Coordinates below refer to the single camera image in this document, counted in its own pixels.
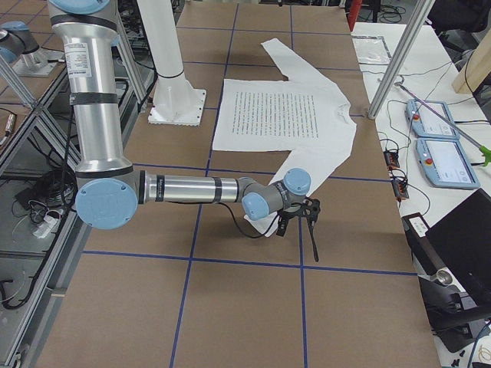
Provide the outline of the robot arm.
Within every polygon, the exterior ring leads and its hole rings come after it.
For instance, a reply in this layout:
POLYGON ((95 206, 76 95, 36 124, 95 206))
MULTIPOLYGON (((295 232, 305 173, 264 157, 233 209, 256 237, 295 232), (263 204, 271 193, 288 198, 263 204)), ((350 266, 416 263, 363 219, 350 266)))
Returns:
POLYGON ((23 21, 1 24, 1 56, 7 63, 10 64, 22 54, 31 54, 38 49, 38 42, 23 21))
POLYGON ((51 25, 64 43, 70 104, 77 122, 81 162, 76 167, 79 217, 99 229, 119 228, 146 202, 220 204, 239 202, 252 220, 272 217, 284 235, 290 219, 313 228, 320 203, 308 197, 310 175, 290 169, 264 186, 254 179, 162 176, 136 172, 124 155, 111 48, 118 10, 115 1, 51 1, 51 25))

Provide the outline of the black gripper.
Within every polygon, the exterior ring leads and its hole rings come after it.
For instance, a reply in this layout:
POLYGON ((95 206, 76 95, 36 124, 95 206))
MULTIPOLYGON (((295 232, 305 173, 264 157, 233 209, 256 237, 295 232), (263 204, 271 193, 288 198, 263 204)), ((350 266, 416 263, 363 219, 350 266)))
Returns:
MULTIPOLYGON (((278 227, 276 230, 276 235, 284 237, 289 221, 294 217, 291 212, 279 212, 278 213, 278 227)), ((307 221, 308 231, 311 239, 312 252, 315 262, 319 262, 318 246, 315 241, 315 221, 307 221)))

